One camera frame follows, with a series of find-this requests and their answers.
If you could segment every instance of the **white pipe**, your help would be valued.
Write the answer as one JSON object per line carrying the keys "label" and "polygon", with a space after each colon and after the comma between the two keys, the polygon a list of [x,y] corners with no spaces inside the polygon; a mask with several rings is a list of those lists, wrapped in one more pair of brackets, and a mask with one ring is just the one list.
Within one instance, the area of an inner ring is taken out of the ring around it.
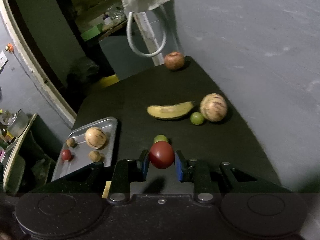
{"label": "white pipe", "polygon": [[133,44],[133,41],[132,41],[132,32],[131,32],[131,26],[132,26],[132,18],[133,18],[133,13],[134,12],[129,12],[129,15],[128,15],[128,22],[127,22],[127,40],[128,40],[128,43],[129,43],[129,46],[130,48],[132,49],[132,51],[141,56],[141,57],[154,57],[156,55],[158,55],[164,48],[165,46],[165,43],[167,41],[167,32],[166,32],[166,26],[165,26],[165,23],[164,23],[164,19],[162,19],[161,15],[158,14],[157,10],[154,10],[153,11],[155,14],[158,15],[158,19],[159,19],[159,22],[160,22],[160,25],[162,27],[162,34],[163,34],[163,40],[162,40],[162,43],[161,43],[161,46],[160,48],[151,53],[151,54],[145,54],[145,53],[142,53],[141,51],[139,51],[136,46]]}

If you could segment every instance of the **yellow banana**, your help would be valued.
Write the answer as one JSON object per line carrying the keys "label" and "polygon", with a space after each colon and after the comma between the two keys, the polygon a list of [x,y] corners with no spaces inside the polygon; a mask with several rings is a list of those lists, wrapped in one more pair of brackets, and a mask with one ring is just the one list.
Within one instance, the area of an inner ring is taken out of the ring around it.
{"label": "yellow banana", "polygon": [[148,106],[147,112],[157,119],[178,119],[193,108],[192,102],[185,102],[173,106]]}

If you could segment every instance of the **silver tray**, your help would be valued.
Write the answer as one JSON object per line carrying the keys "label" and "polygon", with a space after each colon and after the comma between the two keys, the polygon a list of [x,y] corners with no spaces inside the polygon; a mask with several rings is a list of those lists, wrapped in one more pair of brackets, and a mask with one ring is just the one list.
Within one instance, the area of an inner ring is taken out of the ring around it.
{"label": "silver tray", "polygon": [[86,130],[90,127],[99,127],[107,135],[109,135],[108,145],[105,148],[97,151],[99,151],[104,156],[101,160],[103,161],[104,166],[111,166],[111,159],[116,136],[117,119],[114,117],[106,117],[104,119],[84,125],[70,133],[66,140],[69,138],[73,138],[76,140],[77,145],[74,148],[72,148],[68,147],[67,144],[64,143],[62,150],[69,149],[73,155],[73,159],[71,161],[63,161],[60,153],[59,158],[57,160],[57,164],[54,168],[51,181],[61,178],[73,171],[76,171],[92,163],[92,161],[88,157],[88,154],[90,151],[95,149],[89,147],[84,139],[84,134]]}

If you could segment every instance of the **red ball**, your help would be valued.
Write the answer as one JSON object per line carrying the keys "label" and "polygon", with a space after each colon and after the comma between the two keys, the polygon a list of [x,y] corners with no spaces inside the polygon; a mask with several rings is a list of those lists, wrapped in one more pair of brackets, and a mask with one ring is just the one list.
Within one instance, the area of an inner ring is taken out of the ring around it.
{"label": "red ball", "polygon": [[72,154],[71,154],[70,150],[68,150],[68,149],[63,150],[61,158],[64,161],[70,161],[72,159]]}
{"label": "red ball", "polygon": [[150,162],[158,169],[171,166],[174,161],[174,151],[171,145],[165,141],[154,143],[149,152]]}

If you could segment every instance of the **green lime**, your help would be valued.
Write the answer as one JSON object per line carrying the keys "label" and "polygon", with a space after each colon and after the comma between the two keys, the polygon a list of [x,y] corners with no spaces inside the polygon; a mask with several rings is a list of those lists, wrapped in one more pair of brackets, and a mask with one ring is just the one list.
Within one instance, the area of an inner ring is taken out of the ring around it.
{"label": "green lime", "polygon": [[157,135],[154,139],[153,139],[153,143],[156,143],[158,141],[166,141],[168,142],[168,138],[162,134]]}
{"label": "green lime", "polygon": [[192,113],[190,116],[190,121],[195,125],[200,125],[204,121],[204,116],[199,112]]}

